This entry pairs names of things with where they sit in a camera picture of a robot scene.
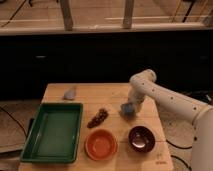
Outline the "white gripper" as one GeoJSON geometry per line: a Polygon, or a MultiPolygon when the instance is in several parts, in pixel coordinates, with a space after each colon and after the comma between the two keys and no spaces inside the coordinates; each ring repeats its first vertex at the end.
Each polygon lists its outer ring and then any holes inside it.
{"type": "Polygon", "coordinates": [[[128,94],[128,101],[134,104],[135,115],[138,115],[142,110],[142,102],[145,99],[145,95],[136,91],[135,89],[131,89],[128,94]]]}

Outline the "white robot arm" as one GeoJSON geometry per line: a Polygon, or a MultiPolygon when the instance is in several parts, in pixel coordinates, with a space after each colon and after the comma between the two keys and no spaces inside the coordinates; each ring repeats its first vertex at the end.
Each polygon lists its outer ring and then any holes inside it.
{"type": "Polygon", "coordinates": [[[167,110],[178,114],[195,129],[192,171],[213,171],[213,105],[169,90],[155,83],[157,76],[146,69],[130,77],[128,100],[138,107],[149,96],[167,110]]]}

